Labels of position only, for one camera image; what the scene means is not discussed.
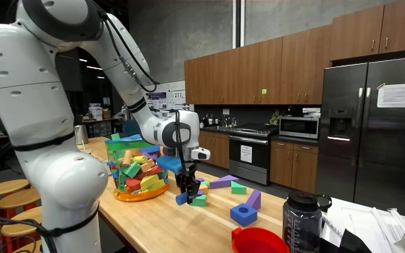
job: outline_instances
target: lower cabinet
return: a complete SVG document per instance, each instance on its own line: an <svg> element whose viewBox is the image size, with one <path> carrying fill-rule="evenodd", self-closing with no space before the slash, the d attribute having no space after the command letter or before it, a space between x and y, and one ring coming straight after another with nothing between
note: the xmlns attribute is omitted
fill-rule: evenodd
<svg viewBox="0 0 405 253"><path fill-rule="evenodd" d="M210 150L209 164L229 168L229 136L218 132L199 132L199 146Z"/></svg>
<svg viewBox="0 0 405 253"><path fill-rule="evenodd" d="M270 181L305 192L315 192L317 147L271 141Z"/></svg>

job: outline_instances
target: red bowl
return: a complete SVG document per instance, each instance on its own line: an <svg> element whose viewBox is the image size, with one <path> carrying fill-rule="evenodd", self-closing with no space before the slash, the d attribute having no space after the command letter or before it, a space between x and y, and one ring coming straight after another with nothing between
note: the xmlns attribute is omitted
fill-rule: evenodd
<svg viewBox="0 0 405 253"><path fill-rule="evenodd" d="M282 238L261 227L232 230L233 253L289 253Z"/></svg>

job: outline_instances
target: stainless steel refrigerator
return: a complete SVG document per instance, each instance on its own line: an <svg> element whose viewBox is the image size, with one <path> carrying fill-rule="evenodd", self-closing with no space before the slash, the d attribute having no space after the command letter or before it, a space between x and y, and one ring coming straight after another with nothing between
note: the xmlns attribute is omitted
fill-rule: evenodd
<svg viewBox="0 0 405 253"><path fill-rule="evenodd" d="M405 58L324 70L316 192L405 213L405 101L383 92L395 84L403 101Z"/></svg>

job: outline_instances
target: kitchen island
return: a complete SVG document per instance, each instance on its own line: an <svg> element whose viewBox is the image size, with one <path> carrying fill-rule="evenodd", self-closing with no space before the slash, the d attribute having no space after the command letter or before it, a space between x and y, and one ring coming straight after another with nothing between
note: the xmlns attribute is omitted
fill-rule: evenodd
<svg viewBox="0 0 405 253"><path fill-rule="evenodd" d="M80 146L98 160L106 160L104 137L92 137ZM198 178L216 177L196 171ZM178 206L174 175L170 174L170 188L164 193L140 202L120 202L113 198L115 184L108 178L99 198L99 213L137 251L230 251L230 231L240 224L230 219L229 210L246 202L246 195L230 193L230 188L209 189L206 206ZM257 220L260 226L281 236L282 203L285 199L261 192L261 207Z"/></svg>

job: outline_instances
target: cabinet handle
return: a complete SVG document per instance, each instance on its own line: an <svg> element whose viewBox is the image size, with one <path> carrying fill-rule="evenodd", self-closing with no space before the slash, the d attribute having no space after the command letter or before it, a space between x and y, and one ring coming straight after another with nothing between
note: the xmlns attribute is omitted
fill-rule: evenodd
<svg viewBox="0 0 405 253"><path fill-rule="evenodd" d="M388 40L389 40L389 37L386 36L386 37L385 37L385 44L383 44L383 49L386 49L386 47L388 47Z"/></svg>

